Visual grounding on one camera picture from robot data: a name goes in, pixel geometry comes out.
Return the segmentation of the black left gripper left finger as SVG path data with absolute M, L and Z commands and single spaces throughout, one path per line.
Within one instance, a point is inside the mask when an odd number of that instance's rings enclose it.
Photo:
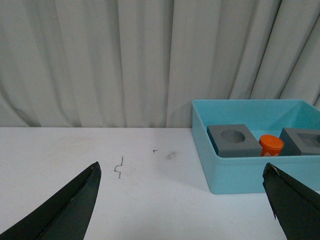
M 91 164 L 29 215 L 0 234 L 2 240 L 83 240 L 96 204 L 101 167 Z

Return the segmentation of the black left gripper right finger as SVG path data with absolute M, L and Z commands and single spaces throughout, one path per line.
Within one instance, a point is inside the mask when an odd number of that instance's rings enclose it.
M 274 218 L 288 240 L 320 238 L 320 194 L 271 163 L 263 170 L 263 187 Z

